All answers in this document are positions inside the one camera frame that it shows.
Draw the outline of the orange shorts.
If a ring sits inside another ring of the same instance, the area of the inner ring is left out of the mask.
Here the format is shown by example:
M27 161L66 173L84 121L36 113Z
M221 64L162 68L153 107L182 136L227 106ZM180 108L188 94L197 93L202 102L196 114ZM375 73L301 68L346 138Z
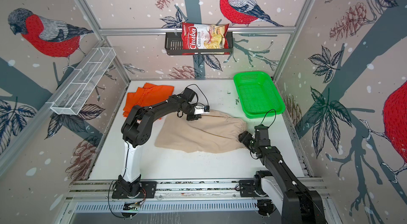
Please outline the orange shorts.
M161 103L167 100L173 92L173 86L145 83L136 92L127 93L123 116L127 118L132 108L136 105L144 107Z

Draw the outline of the beige shorts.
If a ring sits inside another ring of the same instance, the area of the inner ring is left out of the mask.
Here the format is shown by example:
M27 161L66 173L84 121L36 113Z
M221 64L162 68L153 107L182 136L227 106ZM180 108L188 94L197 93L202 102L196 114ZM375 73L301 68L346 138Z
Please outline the beige shorts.
M246 130L244 120L216 110L194 121L171 113L166 116L154 145L186 153L221 154L242 148L238 136Z

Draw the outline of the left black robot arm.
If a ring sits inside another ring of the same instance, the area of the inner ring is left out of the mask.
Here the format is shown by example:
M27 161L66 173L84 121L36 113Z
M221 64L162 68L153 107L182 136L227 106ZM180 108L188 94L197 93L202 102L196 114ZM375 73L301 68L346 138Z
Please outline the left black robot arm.
M209 104L193 102L197 93L188 86L180 93L154 105L133 107L125 120L121 132L125 142L125 161L122 173L109 191L113 199L152 199L156 182L141 181L142 145L150 139L153 124L158 119L176 113L186 116L187 121L195 121L210 112Z

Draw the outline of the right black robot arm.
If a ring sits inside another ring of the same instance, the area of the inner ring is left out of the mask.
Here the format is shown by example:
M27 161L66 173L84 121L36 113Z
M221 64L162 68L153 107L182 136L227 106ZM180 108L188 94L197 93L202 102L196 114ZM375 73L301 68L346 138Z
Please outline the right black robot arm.
M326 224L323 201L317 191L309 190L290 170L279 149L271 146L269 127L262 124L238 136L253 158L261 161L265 171L257 171L250 180L240 180L235 190L243 198L257 197L259 214L274 211L283 224Z

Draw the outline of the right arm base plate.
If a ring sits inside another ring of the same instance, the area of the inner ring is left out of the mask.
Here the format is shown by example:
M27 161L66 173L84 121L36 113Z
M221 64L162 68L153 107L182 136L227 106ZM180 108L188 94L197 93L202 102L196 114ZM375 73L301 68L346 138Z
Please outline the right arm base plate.
M240 180L237 187L242 198L283 198L283 193L273 176Z

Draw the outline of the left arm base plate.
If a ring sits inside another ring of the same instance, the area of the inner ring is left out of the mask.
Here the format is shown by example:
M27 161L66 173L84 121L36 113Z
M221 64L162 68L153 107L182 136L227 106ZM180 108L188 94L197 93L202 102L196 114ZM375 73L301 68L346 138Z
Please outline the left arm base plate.
M115 181L112 188L113 199L152 199L154 198L157 182L155 181Z

